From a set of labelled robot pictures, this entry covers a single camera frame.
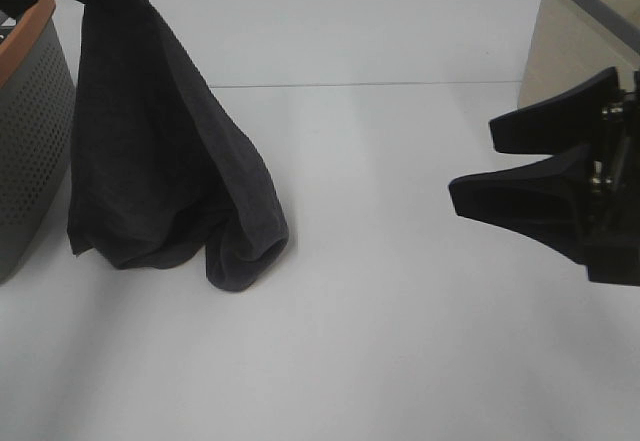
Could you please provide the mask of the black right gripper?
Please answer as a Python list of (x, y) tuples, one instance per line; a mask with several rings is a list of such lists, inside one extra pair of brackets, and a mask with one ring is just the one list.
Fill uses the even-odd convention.
[(622, 88), (608, 67), (489, 128), (499, 153), (553, 156), (454, 179), (456, 214), (559, 252), (593, 283), (637, 286), (639, 87)]

